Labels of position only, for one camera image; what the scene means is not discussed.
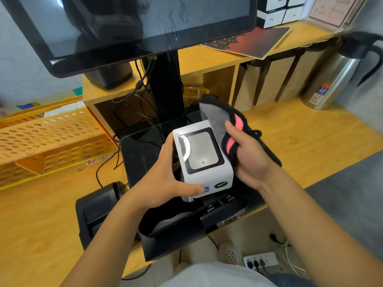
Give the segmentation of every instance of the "green logo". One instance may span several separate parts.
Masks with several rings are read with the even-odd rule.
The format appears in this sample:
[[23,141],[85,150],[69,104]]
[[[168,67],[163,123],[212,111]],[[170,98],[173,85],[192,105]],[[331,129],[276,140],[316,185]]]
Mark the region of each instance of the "green logo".
[[221,187],[224,187],[228,184],[227,181],[223,181],[223,182],[220,182],[220,183],[217,183],[216,185],[214,185],[214,188],[221,188]]

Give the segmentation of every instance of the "power strip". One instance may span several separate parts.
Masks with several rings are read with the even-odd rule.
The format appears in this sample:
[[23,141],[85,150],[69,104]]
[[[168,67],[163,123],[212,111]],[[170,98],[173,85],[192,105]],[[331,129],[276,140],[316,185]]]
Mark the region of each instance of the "power strip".
[[262,253],[262,254],[258,254],[258,255],[251,255],[251,256],[243,257],[243,263],[245,265],[245,268],[249,269],[249,267],[247,266],[247,262],[251,262],[254,264],[254,261],[257,261],[259,264],[259,261],[261,259],[265,262],[265,267],[275,266],[275,265],[279,264],[278,259],[276,258],[274,252]]

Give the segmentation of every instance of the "hand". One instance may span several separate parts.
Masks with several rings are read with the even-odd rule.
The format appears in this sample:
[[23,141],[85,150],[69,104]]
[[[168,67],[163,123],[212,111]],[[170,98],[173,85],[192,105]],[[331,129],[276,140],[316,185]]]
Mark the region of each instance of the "hand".
[[270,177],[276,164],[265,153],[256,139],[237,129],[231,122],[225,122],[226,131],[239,144],[236,175],[251,188],[259,190]]
[[170,133],[162,145],[157,162],[147,174],[131,189],[139,203],[149,209],[158,207],[176,196],[196,196],[203,194],[201,185],[183,183],[173,175],[173,134]]

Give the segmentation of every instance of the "monitor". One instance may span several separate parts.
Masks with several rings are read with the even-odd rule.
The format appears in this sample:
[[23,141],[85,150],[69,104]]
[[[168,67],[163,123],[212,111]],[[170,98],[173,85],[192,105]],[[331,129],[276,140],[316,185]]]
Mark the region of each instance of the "monitor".
[[55,77],[255,27],[256,0],[2,0]]

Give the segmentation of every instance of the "black monitor bezel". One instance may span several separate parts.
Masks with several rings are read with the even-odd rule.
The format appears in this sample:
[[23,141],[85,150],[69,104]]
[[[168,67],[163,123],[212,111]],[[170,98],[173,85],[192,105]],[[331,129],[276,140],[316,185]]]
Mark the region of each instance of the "black monitor bezel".
[[63,58],[53,56],[50,48],[41,37],[40,33],[32,23],[27,12],[19,0],[1,0],[12,19],[15,21],[21,32],[24,34],[38,57],[41,59],[47,70],[55,77],[64,78],[84,72],[95,70],[106,65],[113,65],[120,62],[128,62],[151,55],[158,55],[170,50],[178,50],[189,46],[210,42],[226,36],[232,36],[251,31],[256,25],[257,0],[250,0],[250,14],[248,16],[221,21],[218,23],[199,26],[177,31],[178,38],[172,38],[170,34],[163,34],[143,39],[145,44],[150,44],[148,51],[135,50],[131,52],[127,48],[137,48],[137,42],[120,43],[105,48],[89,50],[87,52],[75,53]]

